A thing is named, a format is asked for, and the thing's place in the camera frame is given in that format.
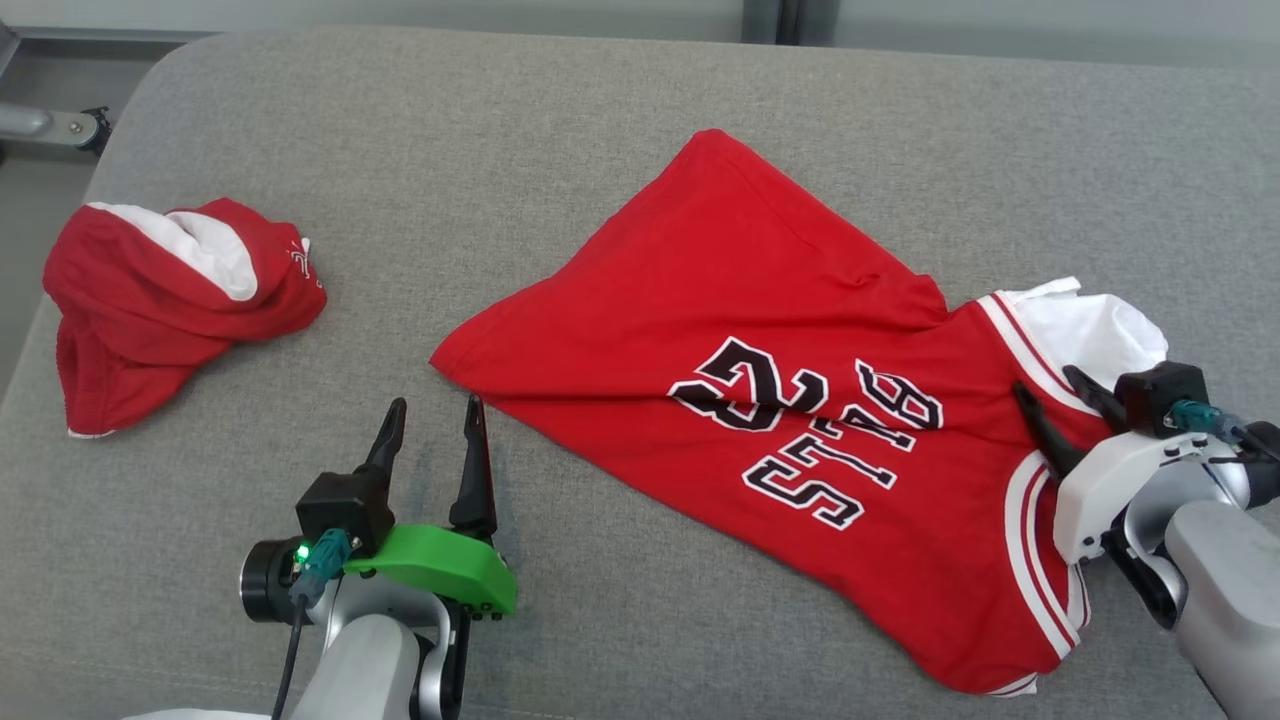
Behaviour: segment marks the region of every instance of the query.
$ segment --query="red shirt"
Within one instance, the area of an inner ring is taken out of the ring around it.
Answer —
[[[1020,694],[1088,610],[1011,387],[1079,446],[1110,434],[1041,355],[1000,293],[948,311],[929,277],[705,131],[431,363],[841,593],[948,687]]]

